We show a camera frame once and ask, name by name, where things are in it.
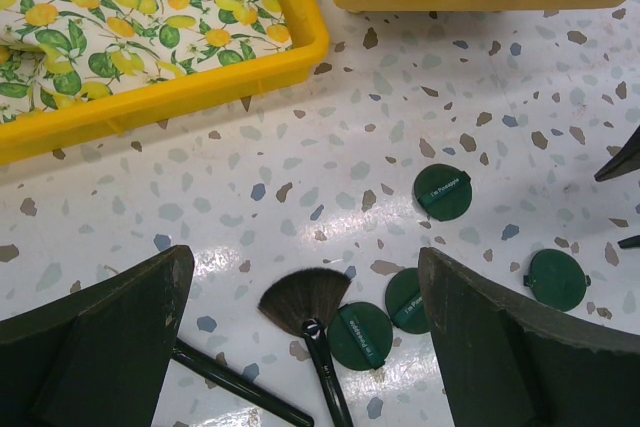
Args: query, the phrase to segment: lemon pattern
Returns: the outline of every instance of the lemon pattern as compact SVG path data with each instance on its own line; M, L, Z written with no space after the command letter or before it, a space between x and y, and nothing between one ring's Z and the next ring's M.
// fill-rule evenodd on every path
M290 48L278 0L0 0L0 124Z

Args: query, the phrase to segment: white floor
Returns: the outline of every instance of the white floor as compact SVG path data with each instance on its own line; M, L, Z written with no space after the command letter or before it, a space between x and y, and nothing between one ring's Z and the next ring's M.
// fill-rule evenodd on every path
M346 300L383 307L390 274L421 246L525 295L532 252L558 248L593 280L571 314L640 333L638 253L616 244L640 233L639 176L593 181L640 121L640 0L436 19L321 1L332 51L307 83L248 112L233 102L0 166L0 319L188 244L181 337L319 426L330 421L306 352L256 310L301 267L353 266ZM472 178L471 208L452 222L425 222L411 200L435 162ZM382 373L338 366L354 422L453 425L429 335L394 336ZM276 425L174 363L153 422Z

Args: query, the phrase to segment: brush handle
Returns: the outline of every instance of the brush handle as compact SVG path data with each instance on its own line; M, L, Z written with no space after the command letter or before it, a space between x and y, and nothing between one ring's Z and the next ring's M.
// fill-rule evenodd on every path
M176 339L173 360L232 394L248 400L297 427L313 427L313 419L293 405L249 382L240 374Z
M307 344L311 360L316 368L322 393L327 401L331 419L335 427L353 427L347 401L342 393L336 370L331 360L329 341L324 335L324 325L317 319L308 320L302 325L302 338Z

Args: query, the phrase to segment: black object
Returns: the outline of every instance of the black object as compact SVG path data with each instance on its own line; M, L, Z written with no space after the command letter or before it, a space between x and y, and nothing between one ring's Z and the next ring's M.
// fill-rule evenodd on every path
M336 427L352 427L353 422L324 329L336 315L350 284L349 277L331 269L300 270L269 287L258 304L274 324L304 339Z
M640 248L640 235L635 235L627 239L622 239L618 242L618 246L621 249L637 249Z
M419 269L457 427L640 425L640 336L563 314L434 248Z
M176 246L0 322L0 425L151 425L192 275Z
M531 289L538 302L568 312L582 302L591 279L569 254L542 249L531 259L524 285Z
M640 169L640 127L613 159L606 163L595 175L596 182L615 179Z
M232 394L248 400L297 427L313 427L313 418L275 395L249 382L234 370L202 354L180 339L173 347L173 360Z

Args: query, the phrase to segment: dark green object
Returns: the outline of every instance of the dark green object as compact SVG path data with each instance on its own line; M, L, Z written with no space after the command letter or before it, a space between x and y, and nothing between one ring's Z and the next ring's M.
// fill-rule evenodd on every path
M596 182L604 182L638 169L640 169L640 127L631 135L620 152L596 173L595 179Z
M471 178L450 165L430 165L416 177L413 194L434 219L457 219L471 205Z
M456 426L640 425L640 336L549 308L434 248L420 251L419 277Z
M429 320L424 310L418 282L418 269L404 269L387 285L384 304L393 324L410 334L429 332Z
M633 237L629 237L627 239L623 239L618 242L618 246L621 249L638 249L640 248L640 235L635 235Z
M193 265L172 247L0 322L0 425L151 425Z
M568 254L554 249L537 252L524 276L535 298L549 307L568 312L576 307L591 285L580 264Z
M349 326L354 318L357 329ZM393 328L389 317L378 307L368 302L354 302L338 310L327 337L338 362L351 370L363 371L384 365L391 351Z

